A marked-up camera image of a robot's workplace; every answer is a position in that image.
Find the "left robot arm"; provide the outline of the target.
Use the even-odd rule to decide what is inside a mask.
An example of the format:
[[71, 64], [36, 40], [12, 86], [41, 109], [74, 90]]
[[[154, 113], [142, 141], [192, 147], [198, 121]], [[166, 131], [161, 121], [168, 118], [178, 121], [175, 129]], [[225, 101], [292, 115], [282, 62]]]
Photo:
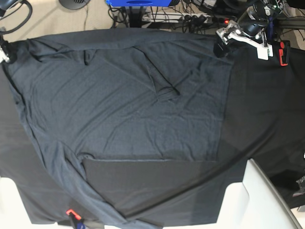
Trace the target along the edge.
[[226, 27], [216, 31], [213, 47], [216, 57], [226, 56], [230, 52], [229, 44], [237, 41], [255, 47], [258, 59], [268, 60], [273, 56], [273, 48], [267, 41], [266, 30], [283, 9], [282, 0], [257, 0], [252, 3], [238, 20], [230, 20]]

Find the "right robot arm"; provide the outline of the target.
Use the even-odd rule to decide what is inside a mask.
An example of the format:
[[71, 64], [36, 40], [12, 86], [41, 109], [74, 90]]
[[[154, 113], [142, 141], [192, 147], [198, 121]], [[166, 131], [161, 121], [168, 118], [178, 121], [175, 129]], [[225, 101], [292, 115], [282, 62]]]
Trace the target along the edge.
[[11, 64], [17, 60], [16, 52], [11, 44], [4, 39], [4, 35], [16, 32], [22, 28], [31, 18], [33, 8], [27, 0], [1, 0], [0, 1], [0, 20], [4, 20], [16, 13], [23, 5], [27, 6], [28, 14], [26, 18], [15, 28], [0, 31], [0, 63]]

